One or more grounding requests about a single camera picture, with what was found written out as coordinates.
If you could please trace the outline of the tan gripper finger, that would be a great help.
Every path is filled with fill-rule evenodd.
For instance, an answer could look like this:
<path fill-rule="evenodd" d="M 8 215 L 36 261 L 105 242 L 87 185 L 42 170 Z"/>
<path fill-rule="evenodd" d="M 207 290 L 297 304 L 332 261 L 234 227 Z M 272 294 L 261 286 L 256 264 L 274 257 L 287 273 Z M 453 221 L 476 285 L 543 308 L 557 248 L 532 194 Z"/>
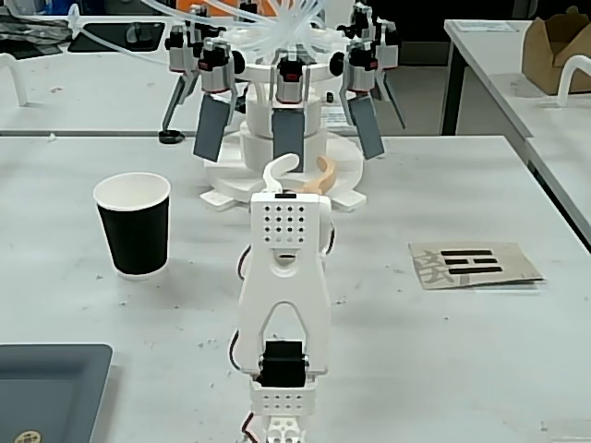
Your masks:
<path fill-rule="evenodd" d="M 317 166 L 320 169 L 320 175 L 312 180 L 305 182 L 297 188 L 296 193 L 327 193 L 336 182 L 336 165 L 328 156 L 319 156 Z"/>

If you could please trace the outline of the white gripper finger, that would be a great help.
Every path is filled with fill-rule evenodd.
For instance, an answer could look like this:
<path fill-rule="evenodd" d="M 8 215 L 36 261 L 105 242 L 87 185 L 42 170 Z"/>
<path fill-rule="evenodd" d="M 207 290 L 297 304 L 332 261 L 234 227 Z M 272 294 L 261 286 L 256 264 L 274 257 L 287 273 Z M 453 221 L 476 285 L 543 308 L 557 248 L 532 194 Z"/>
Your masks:
<path fill-rule="evenodd" d="M 286 153 L 269 162 L 262 174 L 266 192 L 283 192 L 280 178 L 299 166 L 299 157 L 294 153 Z"/>

